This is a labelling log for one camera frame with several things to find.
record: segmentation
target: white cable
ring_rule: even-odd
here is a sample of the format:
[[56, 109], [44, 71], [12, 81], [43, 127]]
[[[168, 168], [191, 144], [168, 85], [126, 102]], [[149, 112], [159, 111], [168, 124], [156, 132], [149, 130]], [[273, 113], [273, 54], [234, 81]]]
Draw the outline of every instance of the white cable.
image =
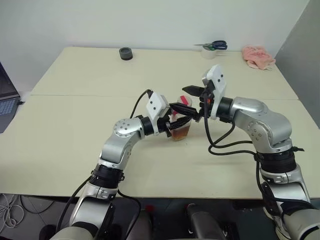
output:
[[[0, 228], [0, 233], [1, 233], [5, 229], [5, 227], [13, 229], [19, 223], [21, 223], [21, 221], [24, 219], [25, 211], [20, 205], [15, 204], [15, 202], [18, 199], [18, 195], [17, 194], [12, 194], [12, 197], [11, 197], [10, 201], [8, 201], [8, 198], [4, 193], [1, 193], [0, 195], [3, 195], [3, 197], [5, 199], [5, 205], [1, 205], [0, 204], [0, 214], [3, 213], [3, 216], [2, 216], [3, 225]], [[20, 220], [16, 220], [13, 217], [11, 217], [12, 209], [14, 207], [21, 209], [22, 217], [21, 217]]]

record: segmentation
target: white wall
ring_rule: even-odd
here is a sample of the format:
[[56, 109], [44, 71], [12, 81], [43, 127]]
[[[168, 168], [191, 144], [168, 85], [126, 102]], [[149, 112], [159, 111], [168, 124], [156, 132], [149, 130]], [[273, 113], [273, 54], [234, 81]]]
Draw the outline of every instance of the white wall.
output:
[[0, 0], [0, 61], [33, 88], [66, 46], [229, 50], [264, 45], [275, 56], [309, 0]]

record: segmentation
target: tape roll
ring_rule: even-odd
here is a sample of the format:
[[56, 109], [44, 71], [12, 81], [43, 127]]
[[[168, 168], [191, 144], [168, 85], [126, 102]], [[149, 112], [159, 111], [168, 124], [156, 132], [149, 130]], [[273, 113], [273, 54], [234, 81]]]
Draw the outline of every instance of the tape roll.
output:
[[201, 50], [201, 56], [204, 57], [205, 59], [214, 59], [215, 56], [217, 55], [217, 50], [211, 50], [207, 46], [202, 46]]

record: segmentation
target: laptop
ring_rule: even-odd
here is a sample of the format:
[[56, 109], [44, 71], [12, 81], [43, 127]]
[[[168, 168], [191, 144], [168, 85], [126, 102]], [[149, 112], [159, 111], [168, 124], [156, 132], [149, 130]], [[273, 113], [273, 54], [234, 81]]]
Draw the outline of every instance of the laptop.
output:
[[0, 62], [0, 134], [14, 118], [19, 104], [20, 95]]

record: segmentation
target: table surface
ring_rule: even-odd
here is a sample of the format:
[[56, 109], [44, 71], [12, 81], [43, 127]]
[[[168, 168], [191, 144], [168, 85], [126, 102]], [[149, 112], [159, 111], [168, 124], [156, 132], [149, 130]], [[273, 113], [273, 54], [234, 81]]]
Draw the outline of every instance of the table surface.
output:
[[[130, 115], [135, 101], [136, 96], [30, 96], [0, 135], [0, 192], [70, 196], [95, 167], [113, 124]], [[146, 101], [137, 114], [145, 112]], [[290, 119], [292, 141], [305, 149], [296, 153], [296, 161], [310, 196], [320, 197], [320, 130], [299, 100], [263, 101]], [[209, 127], [216, 139], [230, 124], [211, 120]], [[224, 143], [247, 139], [235, 129]], [[148, 136], [135, 145], [119, 187], [137, 197], [261, 198], [252, 156], [214, 156], [208, 145], [203, 122], [193, 122], [181, 141]]]
[[133, 49], [133, 59], [120, 59], [115, 48], [67, 47], [35, 86], [33, 95], [137, 97], [145, 89], [180, 96], [182, 88], [202, 86], [203, 74], [222, 66], [225, 96], [297, 100], [279, 69], [253, 69], [240, 52], [221, 51], [214, 59], [191, 50]]

